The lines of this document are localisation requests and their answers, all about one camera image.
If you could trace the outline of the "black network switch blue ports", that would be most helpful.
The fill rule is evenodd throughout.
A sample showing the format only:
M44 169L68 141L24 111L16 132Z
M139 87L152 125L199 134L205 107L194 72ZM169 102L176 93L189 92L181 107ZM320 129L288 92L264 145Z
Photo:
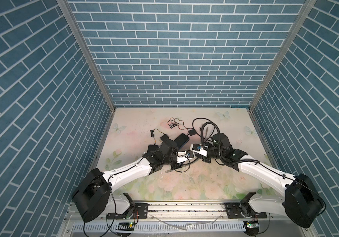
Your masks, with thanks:
M147 153L156 151L158 147L158 145L148 145Z

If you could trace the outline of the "black power adapter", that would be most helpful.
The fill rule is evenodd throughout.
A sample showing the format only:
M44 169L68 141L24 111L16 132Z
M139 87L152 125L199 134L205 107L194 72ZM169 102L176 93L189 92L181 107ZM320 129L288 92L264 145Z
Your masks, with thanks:
M150 130L150 134L151 134L151 137L154 139L154 145L156 145L156 138L155 138L155 131L159 132L162 136L160 137L160 140L161 141L165 141L167 140L169 137L167 134L165 134L164 132L160 131L159 129L155 128L155 129L152 129Z
M193 128L187 127L185 125L185 122L179 118L170 118L166 124L169 126L169 128L173 129L177 127L178 129L182 131L187 131L189 136L196 135L196 131Z

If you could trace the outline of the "black ethernet cable gold plug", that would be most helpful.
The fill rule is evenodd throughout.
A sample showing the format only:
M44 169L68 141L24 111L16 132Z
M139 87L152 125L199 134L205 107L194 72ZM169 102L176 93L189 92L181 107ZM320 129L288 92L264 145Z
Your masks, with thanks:
M203 135L205 140L211 140L212 136L217 133L215 123L203 117L193 119L191 128L196 131L199 137Z

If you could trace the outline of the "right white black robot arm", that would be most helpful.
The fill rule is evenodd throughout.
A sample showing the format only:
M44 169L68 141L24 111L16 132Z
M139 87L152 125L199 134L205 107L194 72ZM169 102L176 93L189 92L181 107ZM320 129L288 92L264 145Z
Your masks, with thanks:
M278 195L262 195L250 192L240 202L243 216L250 218L258 213L271 213L288 217L302 228L309 228L321 215L326 204L319 196L311 179L304 175L285 173L254 159L247 152L234 149L224 133L194 145L193 151L207 160L217 159L238 172L250 175L273 188Z

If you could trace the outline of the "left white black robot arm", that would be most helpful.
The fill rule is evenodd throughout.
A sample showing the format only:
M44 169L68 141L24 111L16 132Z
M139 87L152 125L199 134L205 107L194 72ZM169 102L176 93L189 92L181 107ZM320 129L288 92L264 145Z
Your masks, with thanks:
M85 223L93 221L105 210L130 214L134 207L131 197L127 194L114 197L116 190L160 171L165 165L178 169L181 163L193 157L192 151L179 152L177 143L170 139L160 145L149 145L137 161L109 171L91 170L72 193L72 200Z

